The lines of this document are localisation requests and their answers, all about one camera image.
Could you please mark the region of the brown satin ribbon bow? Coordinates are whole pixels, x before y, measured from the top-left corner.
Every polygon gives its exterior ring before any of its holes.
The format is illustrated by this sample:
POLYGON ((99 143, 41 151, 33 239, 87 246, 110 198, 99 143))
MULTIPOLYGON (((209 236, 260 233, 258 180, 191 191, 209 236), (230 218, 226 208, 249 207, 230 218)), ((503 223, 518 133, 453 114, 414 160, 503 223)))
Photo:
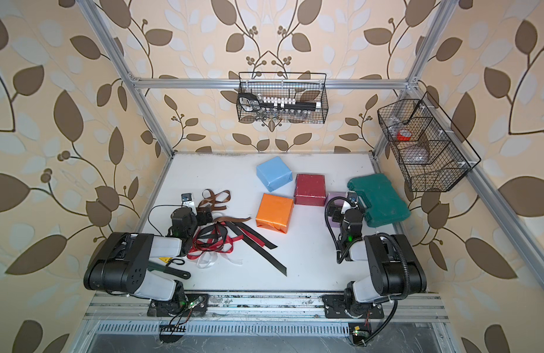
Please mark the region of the brown satin ribbon bow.
MULTIPOLYGON (((220 191, 218 193, 211 189, 202 191, 202 200, 196 207, 197 211, 209 211, 210 213, 221 212, 227 210, 227 204, 231 201, 232 195, 229 190, 220 191)), ((232 216, 219 216, 214 218, 214 222, 248 222, 251 217, 239 218, 232 216)))

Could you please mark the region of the black lettered ribbon bow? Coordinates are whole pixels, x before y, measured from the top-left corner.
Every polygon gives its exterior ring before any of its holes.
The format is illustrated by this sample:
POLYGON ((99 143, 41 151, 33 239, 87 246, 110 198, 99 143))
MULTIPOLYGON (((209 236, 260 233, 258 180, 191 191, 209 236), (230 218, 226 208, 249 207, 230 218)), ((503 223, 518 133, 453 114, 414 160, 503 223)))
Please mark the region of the black lettered ribbon bow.
POLYGON ((269 250, 276 249, 277 245, 275 245, 273 249, 269 249, 268 247, 260 247, 256 245, 255 243, 253 243, 252 241, 248 241, 248 242, 238 241, 236 243, 239 243, 239 242, 242 242, 245 245, 248 245, 252 250, 255 251, 255 253, 257 253, 260 257, 262 257, 264 260, 270 263, 270 265, 273 266, 273 268, 278 270, 284 276, 287 276, 287 267, 283 265, 279 260, 277 260, 272 254, 269 253, 269 250))

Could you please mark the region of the red satin ribbon bow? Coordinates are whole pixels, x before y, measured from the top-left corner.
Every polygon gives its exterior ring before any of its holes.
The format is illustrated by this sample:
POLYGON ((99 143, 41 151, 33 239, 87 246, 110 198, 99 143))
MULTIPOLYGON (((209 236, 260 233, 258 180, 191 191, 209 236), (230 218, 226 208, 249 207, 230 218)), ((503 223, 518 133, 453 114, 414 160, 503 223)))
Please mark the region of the red satin ribbon bow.
POLYGON ((241 222, 216 222, 198 230, 192 237, 192 246, 187 252, 188 260, 198 260, 205 253, 230 254, 238 241, 252 241, 260 247, 273 249, 274 244, 255 229, 241 222))

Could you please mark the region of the purple gift box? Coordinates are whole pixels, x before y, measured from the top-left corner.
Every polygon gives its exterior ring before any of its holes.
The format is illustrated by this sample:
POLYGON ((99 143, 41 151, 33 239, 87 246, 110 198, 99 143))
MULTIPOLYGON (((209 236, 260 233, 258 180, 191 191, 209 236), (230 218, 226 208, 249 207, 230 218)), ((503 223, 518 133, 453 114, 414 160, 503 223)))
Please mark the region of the purple gift box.
POLYGON ((343 220, 342 207, 344 201, 342 199, 335 200, 330 205, 327 205, 335 197, 347 197, 345 192, 329 192, 326 198, 326 210, 327 210, 327 221, 331 228, 340 228, 341 222, 343 220))

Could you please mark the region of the white satin ribbon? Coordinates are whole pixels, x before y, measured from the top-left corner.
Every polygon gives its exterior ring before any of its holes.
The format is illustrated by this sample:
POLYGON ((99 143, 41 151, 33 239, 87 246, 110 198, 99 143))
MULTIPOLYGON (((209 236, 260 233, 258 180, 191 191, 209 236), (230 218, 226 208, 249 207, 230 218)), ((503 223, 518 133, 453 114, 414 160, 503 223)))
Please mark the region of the white satin ribbon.
POLYGON ((218 263, 229 263, 233 266, 242 266, 242 260, 236 260, 224 253, 205 252, 196 261, 195 264, 199 269, 209 269, 216 266, 218 263))

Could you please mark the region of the dark red gift box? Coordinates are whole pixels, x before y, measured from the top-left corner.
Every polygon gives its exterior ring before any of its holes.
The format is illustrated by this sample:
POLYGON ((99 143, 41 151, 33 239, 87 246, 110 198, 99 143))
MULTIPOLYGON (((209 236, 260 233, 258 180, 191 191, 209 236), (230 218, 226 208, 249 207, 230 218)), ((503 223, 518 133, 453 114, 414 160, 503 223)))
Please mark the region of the dark red gift box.
POLYGON ((298 174, 294 202, 297 205, 323 207, 326 203, 326 180, 321 174, 298 174))

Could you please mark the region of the orange gift box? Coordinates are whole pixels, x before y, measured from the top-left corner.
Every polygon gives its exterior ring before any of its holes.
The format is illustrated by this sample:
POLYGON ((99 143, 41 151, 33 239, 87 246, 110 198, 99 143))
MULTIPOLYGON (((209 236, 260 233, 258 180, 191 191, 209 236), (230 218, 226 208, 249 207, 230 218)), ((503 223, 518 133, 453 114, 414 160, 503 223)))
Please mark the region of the orange gift box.
POLYGON ((293 199, 264 194, 257 213, 256 225, 287 234, 293 208, 293 199))

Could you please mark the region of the blue gift box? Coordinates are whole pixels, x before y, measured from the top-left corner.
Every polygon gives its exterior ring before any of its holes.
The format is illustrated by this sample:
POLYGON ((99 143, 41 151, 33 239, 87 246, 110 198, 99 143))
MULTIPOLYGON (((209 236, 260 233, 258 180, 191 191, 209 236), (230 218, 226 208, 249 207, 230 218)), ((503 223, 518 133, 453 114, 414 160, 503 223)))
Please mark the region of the blue gift box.
POLYGON ((280 157, 274 157, 256 168, 257 176, 269 192, 273 192, 293 181, 291 169, 280 157))

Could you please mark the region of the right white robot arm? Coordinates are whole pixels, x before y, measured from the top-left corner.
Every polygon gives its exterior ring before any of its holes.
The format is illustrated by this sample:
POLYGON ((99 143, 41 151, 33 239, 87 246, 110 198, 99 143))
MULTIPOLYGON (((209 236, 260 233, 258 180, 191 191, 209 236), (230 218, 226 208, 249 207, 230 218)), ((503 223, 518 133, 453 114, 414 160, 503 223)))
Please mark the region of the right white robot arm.
POLYGON ((367 276, 351 281, 343 294, 345 309, 353 316, 366 307, 403 300, 426 291, 427 279, 420 262, 405 235, 378 232, 362 234, 363 214, 357 208, 336 207, 327 225, 337 223, 337 262, 363 261, 367 276))

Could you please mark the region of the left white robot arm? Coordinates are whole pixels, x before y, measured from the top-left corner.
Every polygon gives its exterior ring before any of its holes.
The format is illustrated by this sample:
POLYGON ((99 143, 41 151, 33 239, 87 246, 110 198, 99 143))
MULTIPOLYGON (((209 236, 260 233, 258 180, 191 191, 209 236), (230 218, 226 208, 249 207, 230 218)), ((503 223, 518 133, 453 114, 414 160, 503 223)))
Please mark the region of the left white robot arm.
POLYGON ((141 299, 171 302, 191 273, 177 269, 168 257, 183 263, 201 225, 213 221, 211 207, 179 207, 170 216, 167 235, 113 232, 92 256, 84 275, 90 291, 131 295, 141 299))

